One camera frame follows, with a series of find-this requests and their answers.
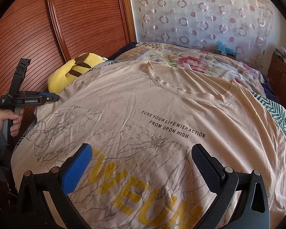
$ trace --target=wooden cabinet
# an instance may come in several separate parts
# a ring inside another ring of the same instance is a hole
[[[282,106],[286,108],[286,64],[275,54],[272,56],[268,78],[273,91],[279,97]]]

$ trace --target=beige t-shirt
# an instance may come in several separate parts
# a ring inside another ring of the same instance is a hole
[[[37,120],[12,156],[16,187],[26,170],[48,172],[90,144],[69,197],[92,228],[193,228],[216,196],[191,158],[197,143],[223,166],[261,172],[271,228],[286,214],[286,138],[234,80],[124,62],[80,76]]]

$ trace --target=floral blanket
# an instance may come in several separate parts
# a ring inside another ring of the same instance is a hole
[[[165,61],[173,67],[198,71],[213,77],[224,77],[228,81],[235,79],[248,90],[266,97],[261,85],[264,79],[259,71],[244,63],[209,52],[171,44],[139,43],[135,48],[118,56],[116,60]]]

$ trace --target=hand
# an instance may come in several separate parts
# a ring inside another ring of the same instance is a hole
[[[21,126],[23,114],[24,114],[23,108],[20,110],[19,115],[12,112],[11,110],[0,109],[0,132],[2,132],[3,121],[10,119],[13,120],[13,125],[11,126],[11,136],[13,137],[17,136]]]

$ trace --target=yellow plush toy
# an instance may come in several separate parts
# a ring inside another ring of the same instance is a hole
[[[48,78],[48,89],[51,93],[60,93],[80,75],[105,60],[94,53],[83,53],[76,59],[71,59],[54,71]]]

